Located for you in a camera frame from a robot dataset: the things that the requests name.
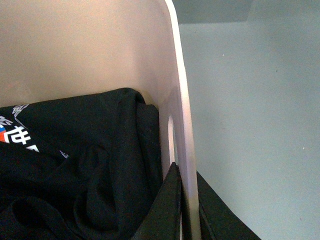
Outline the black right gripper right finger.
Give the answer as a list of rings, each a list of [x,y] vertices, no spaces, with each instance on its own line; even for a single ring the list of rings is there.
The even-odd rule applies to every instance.
[[[259,240],[197,173],[199,217],[203,240]]]

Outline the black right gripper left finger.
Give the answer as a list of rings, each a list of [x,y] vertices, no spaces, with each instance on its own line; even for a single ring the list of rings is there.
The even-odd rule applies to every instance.
[[[181,234],[182,179],[172,163],[162,186],[133,240],[179,240]]]

